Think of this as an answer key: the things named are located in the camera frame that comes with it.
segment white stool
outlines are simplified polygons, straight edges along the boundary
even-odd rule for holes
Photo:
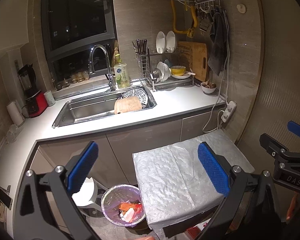
[[[108,190],[94,178],[86,178],[79,192],[72,195],[72,199],[79,208],[94,208],[102,212],[101,206],[95,203],[98,196],[98,187]]]

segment trash can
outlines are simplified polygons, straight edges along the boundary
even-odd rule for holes
[[[141,213],[134,214],[130,222],[122,220],[119,216],[119,206],[124,202],[135,202],[141,203],[140,191],[137,187],[132,185],[120,184],[108,189],[102,199],[101,208],[105,217],[113,224],[122,227],[134,227],[140,223],[145,217],[144,210]]]

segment screw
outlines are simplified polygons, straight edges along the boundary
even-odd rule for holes
[[[263,175],[265,175],[266,177],[270,176],[270,172],[269,171],[263,171]]]
[[[241,168],[240,168],[239,166],[234,166],[234,167],[233,167],[233,171],[234,171],[235,173],[239,173],[239,172],[241,172]]]
[[[29,171],[26,172],[26,176],[27,176],[27,177],[31,177],[32,174],[33,174],[33,171],[32,171],[32,170],[29,170]]]
[[[61,166],[61,165],[58,165],[54,170],[57,172],[57,173],[60,173],[60,172],[62,172],[63,171],[63,166]]]

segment white cup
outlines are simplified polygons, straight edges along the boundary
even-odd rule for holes
[[[47,100],[47,103],[48,103],[48,106],[53,106],[56,102],[54,100],[54,97],[52,95],[52,92],[51,90],[47,91],[44,93],[44,97],[46,98]]]

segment foil-covered table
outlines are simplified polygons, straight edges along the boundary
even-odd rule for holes
[[[133,154],[142,204],[150,228],[161,228],[189,219],[221,203],[218,193],[198,159],[197,149],[207,142],[231,166],[245,172],[254,168],[221,130],[183,142]]]

